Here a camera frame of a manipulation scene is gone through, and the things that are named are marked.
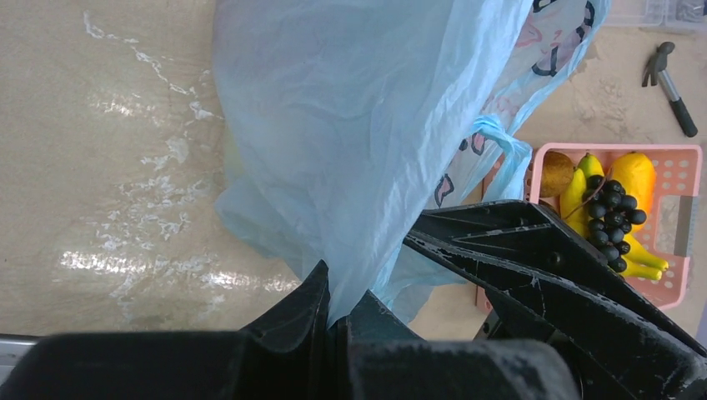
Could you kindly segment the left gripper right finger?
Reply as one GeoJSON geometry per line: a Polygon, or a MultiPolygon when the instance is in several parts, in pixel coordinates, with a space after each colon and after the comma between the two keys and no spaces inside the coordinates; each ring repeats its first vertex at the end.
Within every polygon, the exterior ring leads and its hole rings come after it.
{"type": "Polygon", "coordinates": [[[533,340],[426,341],[367,293],[335,324],[339,399],[578,399],[551,346],[533,340]]]}

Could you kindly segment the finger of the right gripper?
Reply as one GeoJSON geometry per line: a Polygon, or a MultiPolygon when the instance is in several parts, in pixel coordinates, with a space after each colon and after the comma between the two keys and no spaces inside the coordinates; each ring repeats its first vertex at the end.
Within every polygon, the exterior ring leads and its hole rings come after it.
{"type": "Polygon", "coordinates": [[[426,211],[404,242],[486,292],[582,287],[619,301],[620,288],[632,288],[609,268],[604,254],[558,216],[530,202],[426,211]]]}
{"type": "Polygon", "coordinates": [[[706,350],[630,287],[619,301],[583,287],[488,289],[512,338],[548,343],[580,380],[584,399],[704,399],[706,350]]]}

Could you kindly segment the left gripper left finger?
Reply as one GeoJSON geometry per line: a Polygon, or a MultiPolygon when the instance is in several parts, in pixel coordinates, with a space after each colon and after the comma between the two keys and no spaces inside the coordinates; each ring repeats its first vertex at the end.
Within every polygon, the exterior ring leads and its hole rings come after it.
{"type": "Polygon", "coordinates": [[[237,331],[82,332],[39,340],[4,399],[313,399],[323,364],[328,268],[237,331]]]}

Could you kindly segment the light blue plastic bag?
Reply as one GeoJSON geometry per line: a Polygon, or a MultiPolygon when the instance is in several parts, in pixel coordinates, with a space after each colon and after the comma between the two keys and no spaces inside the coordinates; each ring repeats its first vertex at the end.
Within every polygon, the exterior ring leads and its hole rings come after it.
{"type": "Polygon", "coordinates": [[[454,277],[404,245],[424,210],[520,200],[515,137],[578,67],[608,1],[219,1],[213,75],[232,138],[223,225],[329,320],[372,292],[404,323],[454,277]]]}

